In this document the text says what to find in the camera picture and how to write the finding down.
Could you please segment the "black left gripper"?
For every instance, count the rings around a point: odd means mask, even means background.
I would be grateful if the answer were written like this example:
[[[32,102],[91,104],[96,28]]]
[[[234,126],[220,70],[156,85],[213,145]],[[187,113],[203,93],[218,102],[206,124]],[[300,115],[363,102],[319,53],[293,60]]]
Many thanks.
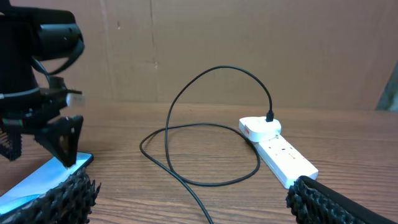
[[[82,115],[61,117],[70,98],[81,91],[68,89],[62,77],[50,77],[48,88],[1,95],[1,155],[14,161],[22,154],[21,134],[34,139],[56,157],[64,167],[76,163],[83,125]]]

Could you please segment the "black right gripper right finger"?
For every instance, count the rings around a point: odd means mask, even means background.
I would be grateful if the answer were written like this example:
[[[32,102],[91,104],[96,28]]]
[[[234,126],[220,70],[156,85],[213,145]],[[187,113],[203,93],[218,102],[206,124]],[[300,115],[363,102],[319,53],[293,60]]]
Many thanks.
[[[304,175],[290,186],[285,200],[297,223],[395,224]]]

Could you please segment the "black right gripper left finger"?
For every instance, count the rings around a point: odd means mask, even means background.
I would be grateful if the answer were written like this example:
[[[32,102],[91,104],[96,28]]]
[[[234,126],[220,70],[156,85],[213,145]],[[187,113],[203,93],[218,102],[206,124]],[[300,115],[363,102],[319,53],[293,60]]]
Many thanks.
[[[33,201],[1,215],[1,224],[87,224],[100,185],[85,169]]]

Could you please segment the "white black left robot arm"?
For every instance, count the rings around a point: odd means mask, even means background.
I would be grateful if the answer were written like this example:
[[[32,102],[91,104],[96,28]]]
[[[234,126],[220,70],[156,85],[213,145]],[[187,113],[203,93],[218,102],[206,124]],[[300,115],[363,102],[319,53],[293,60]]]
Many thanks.
[[[61,109],[83,99],[59,76],[81,56],[83,35],[70,11],[1,1],[1,155],[22,154],[32,135],[65,167],[75,164],[83,117]]]

